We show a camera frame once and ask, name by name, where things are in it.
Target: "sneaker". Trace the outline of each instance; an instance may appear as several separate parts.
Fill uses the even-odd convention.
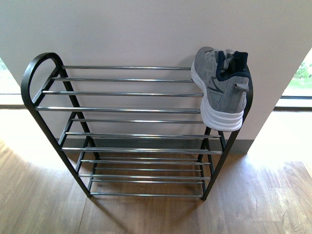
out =
[[[191,68],[192,80],[204,92],[203,122],[211,129],[232,132],[241,128],[250,73],[245,52],[201,48]]]

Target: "wooden floor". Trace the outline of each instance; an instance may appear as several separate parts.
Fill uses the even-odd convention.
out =
[[[0,110],[0,234],[312,234],[311,119],[272,113],[205,202],[88,199],[28,112]]]

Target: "chrome bar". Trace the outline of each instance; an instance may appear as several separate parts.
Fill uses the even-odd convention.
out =
[[[137,79],[137,78],[66,78],[55,77],[55,81],[93,81],[93,82],[162,82],[162,83],[194,83],[191,79]]]
[[[198,149],[141,149],[141,148],[114,148],[114,147],[85,147],[71,148],[63,147],[63,151],[72,152],[110,152],[110,153],[168,153],[168,154],[210,154],[221,155],[222,151],[198,150]]]
[[[129,92],[75,92],[75,91],[43,91],[46,95],[84,95],[84,96],[134,96],[134,97],[202,97],[201,93],[129,93]]]
[[[79,177],[97,177],[97,178],[137,178],[137,179],[192,179],[203,180],[211,177],[200,176],[145,176],[145,175],[93,175],[93,174],[79,174]]]
[[[200,172],[201,170],[191,169],[138,169],[138,168],[106,168],[95,167],[96,170],[112,170],[112,171],[148,171],[148,172]]]
[[[197,161],[197,158],[164,158],[164,157],[100,157],[100,160],[107,159],[135,159],[135,160],[166,160],[166,161]]]
[[[113,182],[113,183],[151,183],[151,184],[202,184],[203,182],[183,182],[183,181],[152,181],[152,180],[109,180],[92,179],[93,182]]]
[[[148,67],[148,66],[63,66],[63,69],[113,69],[113,70],[184,70],[190,67]]]
[[[160,164],[160,165],[209,165],[209,162],[153,162],[153,161],[119,161],[119,160],[86,160],[81,162],[107,163],[107,164]]]
[[[36,111],[69,111],[69,112],[120,112],[120,113],[167,113],[167,114],[200,114],[199,109],[128,109],[128,108],[101,108],[101,107],[35,107]]]
[[[203,195],[179,195],[179,194],[118,194],[118,193],[96,193],[90,192],[91,195],[108,195],[108,196],[167,196],[167,197],[193,197],[202,198]]]
[[[93,119],[74,118],[76,122],[106,122],[106,123],[177,123],[177,124],[202,124],[202,121],[191,120],[129,120],[129,119]]]
[[[100,134],[100,133],[65,133],[68,136],[88,136],[93,138],[118,139],[208,139],[220,138],[219,135],[149,135],[149,134]]]

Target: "green foliage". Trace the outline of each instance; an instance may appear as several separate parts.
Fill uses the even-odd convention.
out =
[[[297,72],[294,74],[294,79],[308,79],[311,77],[311,74],[308,72],[308,68],[312,67],[312,64],[303,62]]]

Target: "rack shelf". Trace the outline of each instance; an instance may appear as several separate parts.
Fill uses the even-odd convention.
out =
[[[43,86],[31,98],[31,82],[40,65],[51,60],[55,68],[47,74]],[[205,200],[223,166],[226,157],[239,133],[231,132],[226,141],[224,133],[218,131],[211,134],[212,130],[196,118],[183,119],[177,116],[198,116],[200,109],[179,108],[174,106],[146,108],[129,106],[81,106],[84,98],[110,97],[110,98],[202,98],[202,93],[195,92],[146,92],[141,91],[81,91],[74,90],[74,83],[97,84],[99,87],[107,82],[118,82],[120,86],[127,87],[130,82],[138,83],[180,83],[193,85],[189,79],[168,78],[111,78],[92,77],[81,75],[68,77],[67,70],[164,70],[164,71],[189,71],[189,67],[135,67],[135,66],[65,66],[60,57],[55,53],[44,53],[30,62],[21,84],[21,95],[25,106],[41,127],[52,146],[67,166],[68,170],[80,185],[85,194],[92,195],[124,195],[124,196],[168,196],[192,197]],[[52,90],[54,84],[63,84],[65,90]],[[253,99],[253,84],[250,79],[249,92],[247,93],[247,106],[244,111],[245,120]],[[66,98],[71,106],[45,105],[47,98]],[[64,126],[60,137],[55,137],[51,124],[43,117],[43,113],[68,114],[68,120],[57,121]],[[159,118],[145,118],[146,115],[160,115]],[[73,125],[80,125],[82,131],[73,130]],[[99,124],[104,129],[97,132]],[[172,126],[200,126],[203,134],[177,134],[177,133],[119,133],[105,131],[106,125],[146,124],[153,131],[159,124]],[[67,145],[67,141],[74,140],[76,145]],[[219,149],[211,148],[211,141],[219,142]],[[199,142],[194,146],[189,142]]]

